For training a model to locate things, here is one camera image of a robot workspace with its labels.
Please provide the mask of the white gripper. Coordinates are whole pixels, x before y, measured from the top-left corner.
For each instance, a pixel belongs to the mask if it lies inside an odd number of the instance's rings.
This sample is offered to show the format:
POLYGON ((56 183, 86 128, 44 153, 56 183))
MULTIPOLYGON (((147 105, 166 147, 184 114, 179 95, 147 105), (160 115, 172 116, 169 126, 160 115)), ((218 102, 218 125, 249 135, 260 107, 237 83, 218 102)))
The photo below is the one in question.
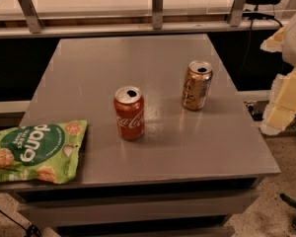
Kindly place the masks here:
POLYGON ((286 27, 265 39, 260 49, 267 52, 282 51, 283 60, 295 67, 286 76, 276 75, 259 127, 263 134, 277 135, 296 118, 296 14, 286 27))

